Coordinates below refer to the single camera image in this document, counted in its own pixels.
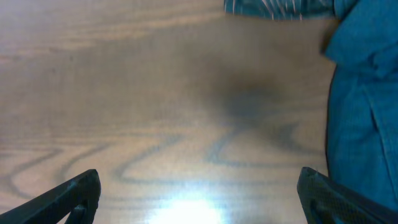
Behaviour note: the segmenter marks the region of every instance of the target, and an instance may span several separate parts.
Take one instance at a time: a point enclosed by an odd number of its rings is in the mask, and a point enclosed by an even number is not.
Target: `black object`
[[[398,214],[303,167],[297,192],[308,223],[398,223]]]
[[[88,170],[33,200],[0,215],[0,223],[91,224],[101,195],[96,170]]]

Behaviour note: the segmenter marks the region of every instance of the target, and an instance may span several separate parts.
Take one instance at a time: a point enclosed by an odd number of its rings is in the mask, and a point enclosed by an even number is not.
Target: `table surface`
[[[0,2],[0,213],[97,169],[95,223],[305,223],[332,21],[215,0]]]

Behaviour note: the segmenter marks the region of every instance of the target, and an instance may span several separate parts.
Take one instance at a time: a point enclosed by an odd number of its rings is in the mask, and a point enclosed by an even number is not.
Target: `wood grain pattern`
[[[0,21],[1,213],[97,169],[95,223],[200,198],[223,223],[305,222],[295,185],[302,166],[326,172],[331,21],[214,0],[3,1]]]

